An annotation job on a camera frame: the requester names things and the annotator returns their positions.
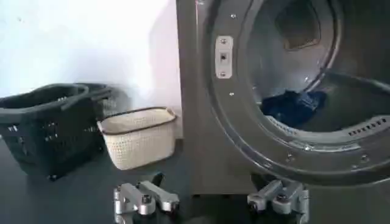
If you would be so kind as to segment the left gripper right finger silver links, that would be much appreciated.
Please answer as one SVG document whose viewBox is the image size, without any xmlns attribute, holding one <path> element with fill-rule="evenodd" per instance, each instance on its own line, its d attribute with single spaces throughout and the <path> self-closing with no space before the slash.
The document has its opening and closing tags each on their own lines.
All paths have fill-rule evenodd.
<svg viewBox="0 0 390 224">
<path fill-rule="evenodd" d="M 295 223 L 306 224 L 310 220 L 310 191 L 302 183 L 272 180 L 257 192 L 247 196 L 249 208 L 259 214 L 268 206 L 279 215 L 295 213 Z"/>
</svg>

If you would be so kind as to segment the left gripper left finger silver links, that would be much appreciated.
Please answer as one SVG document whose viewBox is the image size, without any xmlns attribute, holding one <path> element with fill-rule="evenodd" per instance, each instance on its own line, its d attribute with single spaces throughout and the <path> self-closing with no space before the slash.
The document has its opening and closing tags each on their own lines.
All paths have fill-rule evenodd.
<svg viewBox="0 0 390 224">
<path fill-rule="evenodd" d="M 113 209 L 115 223 L 133 223 L 133 215 L 150 217 L 159 209 L 161 212 L 176 215 L 180 208 L 177 194 L 161 187 L 164 173 L 157 172 L 147 179 L 123 183 L 113 189 Z"/>
</svg>

